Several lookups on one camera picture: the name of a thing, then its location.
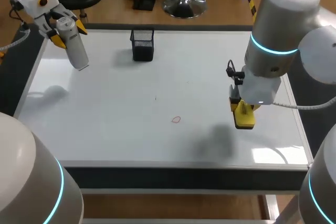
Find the black mesh pen holder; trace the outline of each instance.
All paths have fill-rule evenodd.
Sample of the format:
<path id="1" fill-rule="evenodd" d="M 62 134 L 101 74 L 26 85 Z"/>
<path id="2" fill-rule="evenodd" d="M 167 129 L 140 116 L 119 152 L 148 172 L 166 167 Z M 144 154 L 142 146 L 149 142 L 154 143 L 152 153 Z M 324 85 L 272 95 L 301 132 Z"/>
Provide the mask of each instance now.
<path id="1" fill-rule="evenodd" d="M 133 60 L 152 61 L 154 55 L 154 29 L 133 29 L 131 33 Z"/>

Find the red circle drawing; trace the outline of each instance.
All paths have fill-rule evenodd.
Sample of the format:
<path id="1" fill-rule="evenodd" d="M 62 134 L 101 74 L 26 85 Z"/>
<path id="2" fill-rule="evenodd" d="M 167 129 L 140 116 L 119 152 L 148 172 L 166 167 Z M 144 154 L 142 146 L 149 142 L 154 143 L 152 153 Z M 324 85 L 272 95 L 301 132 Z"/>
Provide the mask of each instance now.
<path id="1" fill-rule="evenodd" d="M 179 123 L 181 118 L 179 116 L 176 116 L 173 118 L 172 123 Z"/>

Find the chrome stool base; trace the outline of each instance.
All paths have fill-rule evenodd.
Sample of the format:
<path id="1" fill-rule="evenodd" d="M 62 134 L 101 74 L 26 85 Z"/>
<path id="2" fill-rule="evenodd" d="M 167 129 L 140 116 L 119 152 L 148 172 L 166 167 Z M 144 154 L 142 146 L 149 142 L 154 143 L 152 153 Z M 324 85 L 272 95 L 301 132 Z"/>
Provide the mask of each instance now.
<path id="1" fill-rule="evenodd" d="M 208 9 L 206 0 L 165 0 L 162 8 L 175 18 L 195 18 Z"/>

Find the white table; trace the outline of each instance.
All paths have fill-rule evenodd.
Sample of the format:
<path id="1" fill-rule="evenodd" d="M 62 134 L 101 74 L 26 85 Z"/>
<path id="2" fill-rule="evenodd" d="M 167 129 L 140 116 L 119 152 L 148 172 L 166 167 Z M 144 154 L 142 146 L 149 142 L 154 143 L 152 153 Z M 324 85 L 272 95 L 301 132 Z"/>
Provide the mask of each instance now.
<path id="1" fill-rule="evenodd" d="M 146 176 L 163 170 L 169 174 L 167 180 L 170 174 L 174 180 L 180 171 L 187 175 L 191 171 L 197 186 L 188 188 L 190 184 L 183 181 L 185 187 L 177 183 L 169 190 L 170 181 L 162 188 L 217 193 L 225 186 L 212 187 L 208 178 L 199 182 L 202 175 L 196 174 L 204 172 L 211 180 L 225 172 L 222 182 L 245 174 L 247 181 L 255 182 L 262 174 L 270 179 L 264 181 L 267 185 L 274 182 L 274 174 L 302 175 L 308 170 L 313 158 L 296 110 L 262 106 L 255 112 L 253 130 L 235 129 L 228 102 L 232 80 L 225 69 L 230 59 L 236 68 L 243 66 L 249 31 L 157 30 L 154 60 L 146 63 L 132 61 L 129 30 L 88 32 L 82 39 L 90 66 L 80 72 L 63 50 L 43 42 L 14 114 L 75 180 L 78 173 L 92 179 L 92 174 L 85 174 L 88 170 L 125 169 L 128 178 L 137 169 L 145 169 Z M 281 80 L 276 101 L 295 104 L 288 77 Z M 141 179 L 132 179 L 132 192 L 148 189 L 147 184 L 136 187 Z M 244 182 L 236 183 L 239 190 Z M 82 189 L 113 190 L 93 184 Z M 153 188 L 151 192 L 164 191 L 159 182 Z M 269 192 L 263 185 L 242 189 Z"/>

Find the wooden floor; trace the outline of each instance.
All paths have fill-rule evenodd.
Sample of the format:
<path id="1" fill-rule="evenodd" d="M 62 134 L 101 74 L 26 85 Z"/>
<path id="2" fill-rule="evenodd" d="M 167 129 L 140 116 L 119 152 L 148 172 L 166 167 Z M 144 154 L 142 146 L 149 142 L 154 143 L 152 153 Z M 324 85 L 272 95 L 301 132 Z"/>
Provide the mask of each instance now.
<path id="1" fill-rule="evenodd" d="M 165 14 L 157 0 L 152 12 L 132 10 L 130 0 L 102 0 L 87 9 L 91 23 L 171 24 L 171 25 L 252 25 L 247 1 L 207 0 L 208 11 L 195 19 L 176 19 Z M 258 8 L 260 0 L 254 0 Z M 19 27 L 10 19 L 9 0 L 0 0 L 0 46 L 11 42 Z M 335 0 L 321 0 L 321 5 L 336 12 Z M 27 22 L 32 20 L 22 13 Z M 278 196 L 280 210 L 292 196 Z M 86 218 L 228 218 L 261 219 L 263 213 L 257 196 L 225 195 L 86 195 Z"/>

